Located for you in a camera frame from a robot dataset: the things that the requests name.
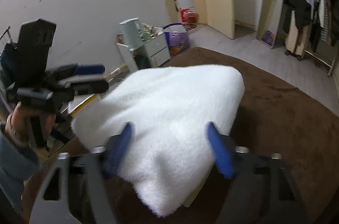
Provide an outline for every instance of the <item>brown rug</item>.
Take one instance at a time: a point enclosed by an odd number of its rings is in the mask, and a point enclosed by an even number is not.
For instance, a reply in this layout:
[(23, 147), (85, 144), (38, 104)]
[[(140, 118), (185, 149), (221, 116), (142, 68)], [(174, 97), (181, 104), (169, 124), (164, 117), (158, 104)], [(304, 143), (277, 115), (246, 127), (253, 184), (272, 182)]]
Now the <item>brown rug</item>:
[[(290, 166), (313, 223), (330, 202), (339, 185), (339, 118), (322, 104), (287, 82), (242, 60), (203, 48), (192, 48), (168, 66), (230, 65), (240, 71), (245, 95), (231, 136), (257, 154), (279, 152)], [(85, 149), (73, 139), (62, 150), (73, 154)], [(23, 215), (29, 218), (42, 173), (26, 185)], [(119, 178), (107, 181), (121, 224), (214, 224), (229, 182), (214, 168), (190, 208), (179, 208), (167, 218), (155, 217)]]

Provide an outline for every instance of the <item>black jacket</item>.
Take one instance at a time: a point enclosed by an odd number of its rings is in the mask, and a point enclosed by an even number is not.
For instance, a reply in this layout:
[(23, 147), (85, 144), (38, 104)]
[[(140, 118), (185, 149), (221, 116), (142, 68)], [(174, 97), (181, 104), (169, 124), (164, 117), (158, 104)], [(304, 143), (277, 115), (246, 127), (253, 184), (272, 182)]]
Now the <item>black jacket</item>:
[(288, 6), (283, 27), (286, 33), (289, 32), (292, 10), (294, 10), (296, 27), (299, 30), (309, 25), (311, 22), (311, 5), (306, 0), (284, 0), (284, 3)]

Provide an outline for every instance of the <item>plastic bag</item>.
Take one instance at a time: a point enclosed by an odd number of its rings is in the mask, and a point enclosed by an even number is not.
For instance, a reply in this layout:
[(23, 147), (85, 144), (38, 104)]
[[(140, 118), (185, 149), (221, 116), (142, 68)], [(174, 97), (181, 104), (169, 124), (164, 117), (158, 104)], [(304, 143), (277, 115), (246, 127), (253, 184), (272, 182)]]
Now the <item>plastic bag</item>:
[(163, 30), (172, 56), (189, 47), (189, 34), (181, 23), (169, 24)]

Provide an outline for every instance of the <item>white drawer unit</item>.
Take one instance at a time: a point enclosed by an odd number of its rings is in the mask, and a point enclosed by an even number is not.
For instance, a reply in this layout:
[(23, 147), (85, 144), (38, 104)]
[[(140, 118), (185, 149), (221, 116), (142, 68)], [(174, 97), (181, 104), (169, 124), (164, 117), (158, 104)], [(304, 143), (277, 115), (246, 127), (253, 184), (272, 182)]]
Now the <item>white drawer unit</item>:
[(171, 58), (168, 48), (162, 49), (160, 52), (156, 53), (154, 56), (150, 57), (150, 65), (154, 67), (159, 67), (166, 61)]
[(146, 41), (144, 44), (146, 53), (148, 57), (152, 57), (157, 52), (161, 51), (165, 47), (167, 47), (167, 42), (165, 39), (165, 34), (161, 33), (157, 37), (154, 37), (150, 39), (149, 41)]

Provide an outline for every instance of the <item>blue rubber grip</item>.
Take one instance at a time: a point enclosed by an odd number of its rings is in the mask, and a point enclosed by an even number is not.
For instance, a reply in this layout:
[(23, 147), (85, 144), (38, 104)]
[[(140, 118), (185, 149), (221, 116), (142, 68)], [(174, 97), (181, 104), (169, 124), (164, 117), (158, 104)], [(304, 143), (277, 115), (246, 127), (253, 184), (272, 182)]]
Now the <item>blue rubber grip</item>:
[(78, 66), (74, 70), (75, 75), (96, 75), (96, 74), (103, 74), (105, 72), (105, 67), (102, 64), (97, 65), (82, 65)]
[(104, 163), (104, 172), (108, 176), (117, 175), (121, 161), (126, 154), (129, 143), (132, 139), (133, 127), (127, 123), (121, 134), (113, 136), (106, 144), (108, 153), (107, 160)]
[(226, 179), (232, 178), (235, 171), (232, 165), (230, 151), (225, 147), (219, 132), (212, 122), (207, 125), (207, 137), (213, 149), (215, 164), (218, 171), (223, 174)]

